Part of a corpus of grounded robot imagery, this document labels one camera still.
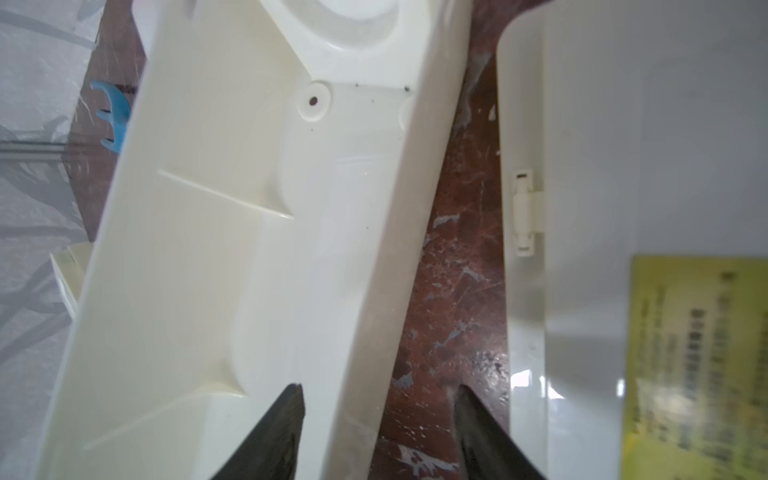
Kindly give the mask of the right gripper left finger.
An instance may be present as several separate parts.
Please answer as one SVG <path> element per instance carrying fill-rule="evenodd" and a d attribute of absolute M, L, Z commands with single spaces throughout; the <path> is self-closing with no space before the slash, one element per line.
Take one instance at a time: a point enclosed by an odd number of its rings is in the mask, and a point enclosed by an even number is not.
<path fill-rule="evenodd" d="M 212 479 L 294 479 L 304 417 L 302 386 L 289 384 Z"/>

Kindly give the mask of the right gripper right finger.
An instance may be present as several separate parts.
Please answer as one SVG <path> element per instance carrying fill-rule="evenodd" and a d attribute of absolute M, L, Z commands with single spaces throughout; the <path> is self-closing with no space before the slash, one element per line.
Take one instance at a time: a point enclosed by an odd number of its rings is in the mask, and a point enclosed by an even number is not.
<path fill-rule="evenodd" d="M 465 384 L 455 393 L 453 422 L 463 479 L 545 479 Z"/>

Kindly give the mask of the cream wrap dispenser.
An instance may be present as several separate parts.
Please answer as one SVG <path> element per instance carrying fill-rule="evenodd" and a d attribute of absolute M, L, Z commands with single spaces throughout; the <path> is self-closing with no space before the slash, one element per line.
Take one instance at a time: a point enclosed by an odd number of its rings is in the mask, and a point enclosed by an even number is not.
<path fill-rule="evenodd" d="M 468 1 L 169 1 L 39 479 L 210 479 L 301 391 L 295 479 L 364 479 L 467 63 Z"/>
<path fill-rule="evenodd" d="M 767 5 L 551 1 L 496 53 L 510 435 L 548 479 L 767 475 Z"/>

